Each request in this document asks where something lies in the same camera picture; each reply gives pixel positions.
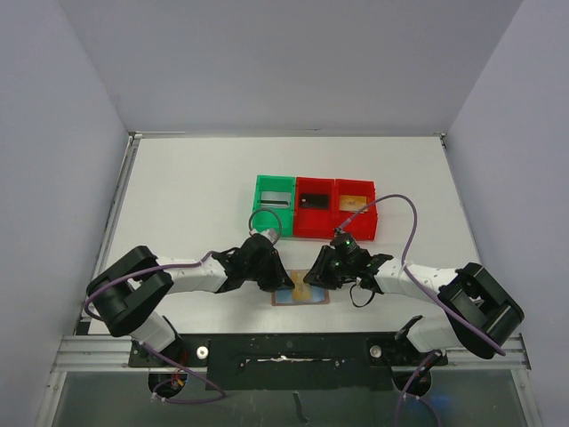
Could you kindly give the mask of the brown leather card holder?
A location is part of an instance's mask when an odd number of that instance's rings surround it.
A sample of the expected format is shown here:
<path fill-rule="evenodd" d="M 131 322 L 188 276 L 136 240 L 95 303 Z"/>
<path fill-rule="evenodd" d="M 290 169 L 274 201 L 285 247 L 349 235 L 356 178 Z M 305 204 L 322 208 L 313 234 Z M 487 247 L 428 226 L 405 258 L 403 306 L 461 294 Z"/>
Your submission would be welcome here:
<path fill-rule="evenodd" d="M 306 270 L 288 270 L 287 274 L 294 284 L 294 289 L 275 291 L 272 294 L 273 306 L 303 306 L 328 304 L 330 296 L 327 289 L 312 286 L 303 281 Z"/>

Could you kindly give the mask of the gold credit card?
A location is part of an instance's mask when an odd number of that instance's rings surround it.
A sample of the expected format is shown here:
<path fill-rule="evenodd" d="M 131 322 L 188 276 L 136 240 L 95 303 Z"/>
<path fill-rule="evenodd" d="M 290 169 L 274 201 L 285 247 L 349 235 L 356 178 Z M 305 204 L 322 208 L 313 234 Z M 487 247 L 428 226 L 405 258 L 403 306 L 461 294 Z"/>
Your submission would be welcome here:
<path fill-rule="evenodd" d="M 339 210 L 342 212 L 355 213 L 367 205 L 366 196 L 339 195 Z"/>
<path fill-rule="evenodd" d="M 304 276 L 304 270 L 291 271 L 291 279 L 294 283 L 294 289 L 292 290 L 294 302 L 308 303 L 313 301 L 311 286 L 303 281 Z"/>

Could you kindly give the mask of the dark grey credit card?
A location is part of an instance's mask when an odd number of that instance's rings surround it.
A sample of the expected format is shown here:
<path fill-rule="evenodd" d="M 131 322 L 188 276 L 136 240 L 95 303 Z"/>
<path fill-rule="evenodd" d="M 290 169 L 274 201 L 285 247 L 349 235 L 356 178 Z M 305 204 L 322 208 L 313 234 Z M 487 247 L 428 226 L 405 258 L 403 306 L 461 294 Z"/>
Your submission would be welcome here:
<path fill-rule="evenodd" d="M 301 193 L 299 198 L 300 209 L 328 210 L 330 197 L 320 193 Z"/>

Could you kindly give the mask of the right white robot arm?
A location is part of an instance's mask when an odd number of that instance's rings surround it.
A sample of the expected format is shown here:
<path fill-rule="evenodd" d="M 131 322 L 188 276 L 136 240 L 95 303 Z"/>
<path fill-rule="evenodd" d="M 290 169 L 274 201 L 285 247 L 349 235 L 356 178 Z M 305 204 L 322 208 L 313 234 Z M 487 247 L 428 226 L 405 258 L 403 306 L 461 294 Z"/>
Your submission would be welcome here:
<path fill-rule="evenodd" d="M 303 281 L 331 290 L 354 284 L 375 294 L 435 304 L 444 316 L 412 315 L 397 332 L 419 353 L 462 347 L 492 359 L 503 353 L 501 346 L 525 319 L 519 304 L 478 263 L 458 269 L 421 266 L 390 254 L 370 254 L 348 233 L 321 247 Z"/>

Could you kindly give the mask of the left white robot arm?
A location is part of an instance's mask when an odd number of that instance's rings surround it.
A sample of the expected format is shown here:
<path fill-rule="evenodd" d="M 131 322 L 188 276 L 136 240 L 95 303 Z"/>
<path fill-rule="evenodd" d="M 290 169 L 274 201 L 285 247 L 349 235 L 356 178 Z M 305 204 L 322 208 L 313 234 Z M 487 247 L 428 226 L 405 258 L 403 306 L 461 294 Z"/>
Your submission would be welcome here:
<path fill-rule="evenodd" d="M 248 281 L 263 292 L 294 289 L 267 232 L 253 233 L 241 246 L 210 251 L 197 261 L 159 257 L 147 246 L 136 246 L 92 280 L 84 311 L 103 322 L 112 336 L 128 335 L 164 352 L 180 339 L 156 312 L 168 294 L 223 294 Z"/>

